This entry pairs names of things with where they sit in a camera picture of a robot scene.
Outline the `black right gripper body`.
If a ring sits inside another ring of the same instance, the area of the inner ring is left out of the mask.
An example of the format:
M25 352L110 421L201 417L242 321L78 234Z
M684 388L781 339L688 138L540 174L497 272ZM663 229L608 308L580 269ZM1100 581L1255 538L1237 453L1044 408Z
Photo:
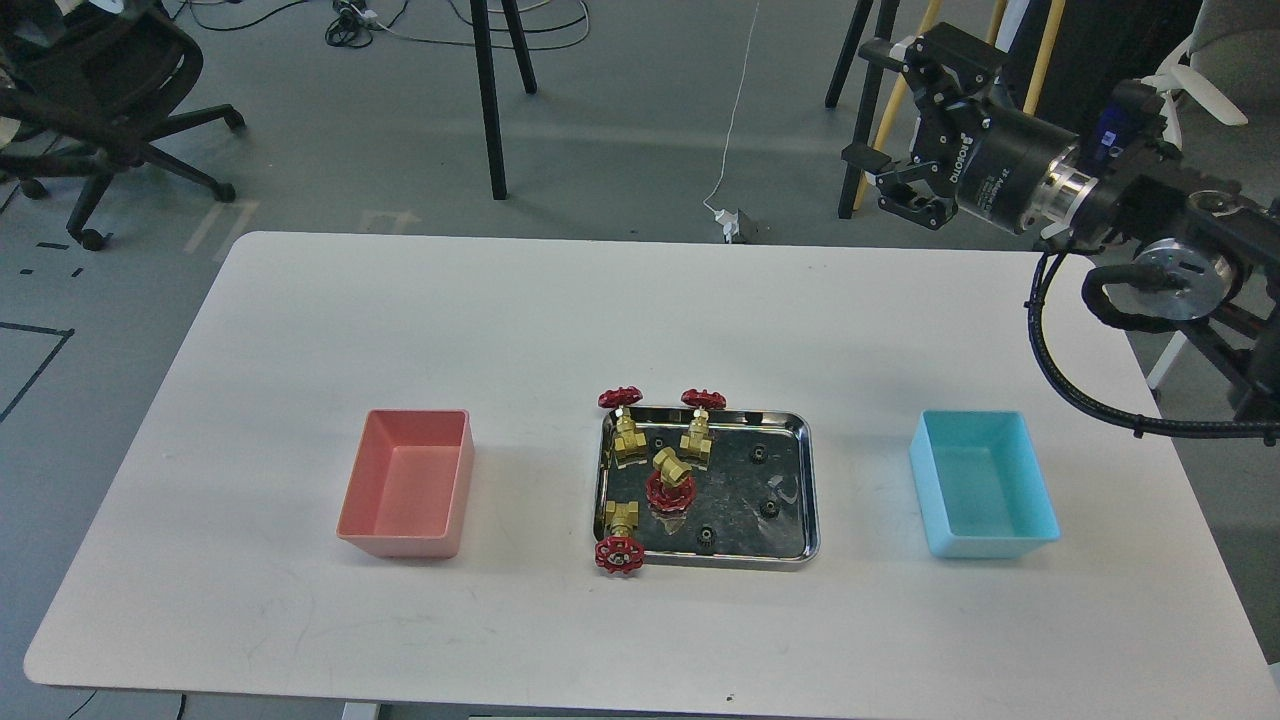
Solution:
M911 156L938 196L1005 231L1068 225L1084 199L1078 137L1012 106L998 86L1006 60L950 23L905 42L919 113Z

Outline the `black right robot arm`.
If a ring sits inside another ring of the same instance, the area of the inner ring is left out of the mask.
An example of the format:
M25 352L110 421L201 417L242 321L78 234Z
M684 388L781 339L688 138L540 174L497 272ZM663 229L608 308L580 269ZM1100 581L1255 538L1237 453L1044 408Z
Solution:
M1025 307L1033 355L1071 406L1135 436L1277 439L1277 314L1260 318L1233 300L1252 273L1277 296L1277 210L1244 197L1234 181L1181 164L1164 140L1158 91L1123 81L1133 136L1105 167L1070 131L1007 105L995 82L1005 54L948 24L900 42L873 38L860 56L896 72L920 119L908 159L895 161L865 143L844 160L870 178L879 205L938 229L964 210L1020 234L1044 219L1069 237L1043 241ZM1183 333L1231 383L1231 421L1176 421L1111 407L1076 388L1044 342L1043 307L1059 264L1134 240L1129 263L1096 266L1082 299L1120 331Z

